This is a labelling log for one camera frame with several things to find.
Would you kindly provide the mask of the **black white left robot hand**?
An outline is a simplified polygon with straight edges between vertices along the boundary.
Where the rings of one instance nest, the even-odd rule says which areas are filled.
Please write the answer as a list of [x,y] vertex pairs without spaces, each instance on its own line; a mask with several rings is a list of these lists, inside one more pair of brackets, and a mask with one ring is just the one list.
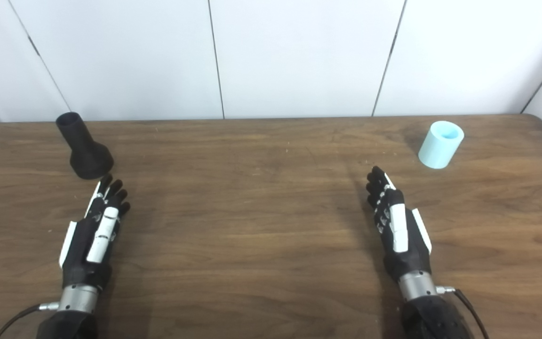
[[130,210],[123,182],[106,174],[97,183],[85,215],[71,221],[62,245],[59,266],[62,288],[75,285],[107,288],[112,276],[110,259],[121,220]]

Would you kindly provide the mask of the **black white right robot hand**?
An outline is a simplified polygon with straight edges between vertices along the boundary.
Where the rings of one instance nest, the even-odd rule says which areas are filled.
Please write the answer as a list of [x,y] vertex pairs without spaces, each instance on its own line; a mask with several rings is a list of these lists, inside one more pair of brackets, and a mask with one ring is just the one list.
[[410,272],[430,274],[432,244],[419,210],[405,206],[404,194],[381,168],[372,167],[367,180],[367,201],[374,211],[389,276],[397,281]]

